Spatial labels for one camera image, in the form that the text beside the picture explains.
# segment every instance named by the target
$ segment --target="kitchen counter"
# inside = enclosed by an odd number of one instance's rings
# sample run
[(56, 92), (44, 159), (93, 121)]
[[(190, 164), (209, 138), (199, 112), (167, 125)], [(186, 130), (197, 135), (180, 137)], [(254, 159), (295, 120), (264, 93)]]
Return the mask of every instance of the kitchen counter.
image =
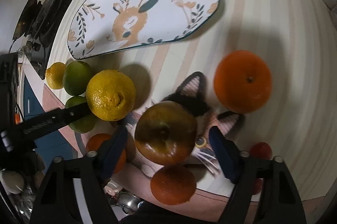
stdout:
[[(84, 1), (73, 0), (68, 8), (48, 67), (57, 61), (72, 60), (67, 48), (68, 32), (75, 12)], [(336, 30), (322, 0), (221, 0), (216, 14), (186, 40), (85, 61), (96, 72), (123, 71), (136, 85), (138, 102), (144, 103), (159, 102), (175, 91), (186, 76), (201, 71), (208, 78), (206, 101), (222, 112), (224, 109), (212, 89), (212, 78), (221, 58), (237, 49), (250, 50), (267, 62), (274, 88), (269, 102), (247, 115), (235, 142), (240, 149), (249, 149), (257, 141), (266, 141), (274, 155), (284, 157), (309, 218), (337, 177), (334, 164), (337, 79), (331, 76), (337, 64)], [(144, 78), (151, 82), (146, 93), (140, 91), (146, 89)], [(47, 85), (39, 96), (45, 110), (63, 107), (70, 97), (64, 89), (50, 90)], [(92, 134), (109, 130), (111, 125), (102, 121), (91, 133), (82, 135), (83, 143)], [(74, 132), (68, 127), (60, 132), (79, 151)], [(149, 190), (149, 179), (134, 166), (127, 164), (114, 180), (158, 204)], [(198, 190), (190, 202), (169, 209), (215, 221), (232, 188), (222, 176), (213, 179), (206, 173), (198, 181)]]

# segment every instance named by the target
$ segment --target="cabinet handle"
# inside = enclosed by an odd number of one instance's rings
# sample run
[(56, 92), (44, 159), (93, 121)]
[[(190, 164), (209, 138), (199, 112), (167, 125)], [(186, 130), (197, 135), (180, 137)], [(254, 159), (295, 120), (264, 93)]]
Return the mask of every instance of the cabinet handle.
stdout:
[(28, 113), (30, 113), (30, 98), (28, 98), (27, 100), (27, 109), (28, 109)]

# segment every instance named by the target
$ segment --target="lime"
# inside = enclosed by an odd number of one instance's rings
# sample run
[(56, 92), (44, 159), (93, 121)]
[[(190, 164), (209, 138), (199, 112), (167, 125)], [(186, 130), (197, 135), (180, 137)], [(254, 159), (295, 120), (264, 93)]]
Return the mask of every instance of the lime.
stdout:
[(66, 66), (62, 62), (56, 62), (45, 72), (45, 78), (51, 89), (58, 90), (63, 88), (63, 74)]
[(136, 89), (132, 80), (120, 71), (104, 70), (89, 81), (86, 96), (94, 115), (116, 121), (133, 109)]
[[(68, 109), (78, 104), (82, 104), (86, 101), (86, 98), (83, 96), (73, 96), (69, 98), (68, 101), (65, 103), (65, 108)], [(75, 132), (84, 134), (88, 131), (91, 131), (95, 127), (96, 121), (97, 117), (91, 113), (88, 116), (82, 117), (81, 119), (70, 123), (69, 127)]]
[(63, 76), (65, 91), (71, 96), (83, 94), (93, 75), (94, 73), (88, 63), (83, 61), (69, 63)]

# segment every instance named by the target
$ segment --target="cat whisker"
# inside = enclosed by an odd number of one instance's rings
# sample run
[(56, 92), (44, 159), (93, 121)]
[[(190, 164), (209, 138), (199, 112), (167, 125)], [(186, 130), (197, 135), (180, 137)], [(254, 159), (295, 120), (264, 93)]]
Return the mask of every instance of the cat whisker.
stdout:
[(216, 169), (217, 169), (217, 167), (215, 166), (215, 164), (214, 164), (212, 161), (210, 161), (209, 159), (207, 159), (207, 158), (203, 157), (203, 156), (202, 156), (202, 155), (200, 155), (200, 154), (198, 154), (198, 157), (200, 157), (200, 158), (202, 158), (203, 160), (207, 161), (209, 164), (213, 165), (213, 166), (214, 166), (214, 168), (216, 168)]
[(206, 168), (212, 173), (212, 175), (215, 175), (215, 172), (211, 167), (207, 166), (207, 164), (201, 158), (199, 158), (199, 160), (206, 166)]
[(199, 153), (204, 154), (204, 155), (206, 155), (206, 156), (208, 156), (208, 157), (210, 157), (212, 159), (216, 159), (216, 157), (214, 157), (214, 156), (212, 156), (212, 155), (210, 155), (208, 153), (204, 153), (204, 152), (201, 152), (201, 151)]

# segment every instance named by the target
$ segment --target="yellow lemon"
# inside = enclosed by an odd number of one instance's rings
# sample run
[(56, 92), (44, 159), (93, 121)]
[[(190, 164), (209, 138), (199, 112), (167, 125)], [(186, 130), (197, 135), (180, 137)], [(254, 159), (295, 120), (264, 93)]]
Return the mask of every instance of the yellow lemon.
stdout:
[(63, 74), (66, 65), (62, 62), (56, 62), (45, 72), (45, 78), (51, 89), (58, 90), (63, 88)]
[(136, 89), (132, 80), (120, 71), (104, 70), (89, 81), (86, 97), (94, 115), (116, 121), (133, 109)]

